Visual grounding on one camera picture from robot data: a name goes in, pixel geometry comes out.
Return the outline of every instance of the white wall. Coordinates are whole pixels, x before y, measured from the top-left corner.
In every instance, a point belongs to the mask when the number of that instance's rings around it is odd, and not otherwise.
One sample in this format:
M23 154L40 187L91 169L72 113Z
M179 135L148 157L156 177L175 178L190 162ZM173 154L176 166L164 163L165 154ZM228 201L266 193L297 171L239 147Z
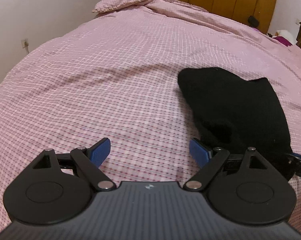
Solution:
M301 21L301 0L277 0L268 32L288 30L296 38L300 27L296 19Z
M29 50L94 18L100 0L0 0L0 82Z

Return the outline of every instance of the logo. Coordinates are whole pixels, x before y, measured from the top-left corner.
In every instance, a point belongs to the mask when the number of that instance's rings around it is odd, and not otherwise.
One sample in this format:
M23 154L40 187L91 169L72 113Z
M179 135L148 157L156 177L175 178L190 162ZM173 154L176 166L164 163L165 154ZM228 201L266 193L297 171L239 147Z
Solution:
M154 185L151 185L151 184L145 186L146 189L152 189L152 188L154 188L154 187L155 187L155 186L154 186Z

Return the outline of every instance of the purple cloth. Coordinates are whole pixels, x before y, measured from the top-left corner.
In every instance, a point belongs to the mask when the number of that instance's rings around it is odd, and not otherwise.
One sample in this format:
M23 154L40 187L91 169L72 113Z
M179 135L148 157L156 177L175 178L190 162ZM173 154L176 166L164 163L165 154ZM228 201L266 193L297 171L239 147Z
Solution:
M292 46L292 44L282 36L277 36L274 39L278 40L280 43L284 44L286 47Z

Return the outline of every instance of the pink bedspread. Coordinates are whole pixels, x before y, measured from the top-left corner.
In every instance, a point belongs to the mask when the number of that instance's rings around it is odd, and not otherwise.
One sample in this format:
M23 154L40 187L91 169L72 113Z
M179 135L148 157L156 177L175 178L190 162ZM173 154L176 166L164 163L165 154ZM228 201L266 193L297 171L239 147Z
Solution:
M5 188L44 148L69 152L103 137L102 170L121 180L184 182L197 170L197 136L177 85L186 67L267 77L301 154L301 51L177 0L103 0L100 17L49 41L0 84L0 231ZM301 231L301 178L290 223Z

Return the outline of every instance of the blue gripper pad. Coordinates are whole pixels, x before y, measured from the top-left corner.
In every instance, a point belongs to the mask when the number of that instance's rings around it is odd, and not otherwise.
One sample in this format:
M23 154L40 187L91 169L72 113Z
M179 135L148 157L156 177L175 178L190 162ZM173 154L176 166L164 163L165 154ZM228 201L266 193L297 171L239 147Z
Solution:
M204 167L212 158L212 150L200 144L195 138L189 142L189 152L200 168Z
M104 160L110 153L110 140L103 138L98 143L87 149L87 157L95 164L98 168L102 165Z

